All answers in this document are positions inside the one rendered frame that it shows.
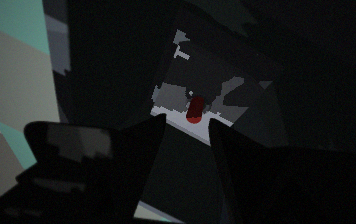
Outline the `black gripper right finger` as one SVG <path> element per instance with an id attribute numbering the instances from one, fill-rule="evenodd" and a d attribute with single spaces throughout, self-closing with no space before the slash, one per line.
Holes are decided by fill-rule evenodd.
<path id="1" fill-rule="evenodd" d="M 356 180 L 356 153 L 268 148 L 215 118 L 208 131 L 230 224 L 261 224 L 292 175 Z"/>

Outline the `dark red peg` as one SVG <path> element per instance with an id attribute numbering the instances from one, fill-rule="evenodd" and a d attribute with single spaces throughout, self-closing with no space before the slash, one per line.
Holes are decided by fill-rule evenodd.
<path id="1" fill-rule="evenodd" d="M 186 119 L 188 120 L 188 122 L 196 124 L 201 121 L 203 105 L 204 105 L 204 98 L 202 97 L 192 98 L 186 114 Z"/>

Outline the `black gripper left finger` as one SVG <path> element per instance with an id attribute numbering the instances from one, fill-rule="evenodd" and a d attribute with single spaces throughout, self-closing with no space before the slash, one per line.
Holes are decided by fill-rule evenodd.
<path id="1" fill-rule="evenodd" d="M 163 139 L 166 113 L 131 127 L 114 128 L 35 121 L 24 136 L 37 160 L 105 168 L 115 215 L 134 217 Z"/>

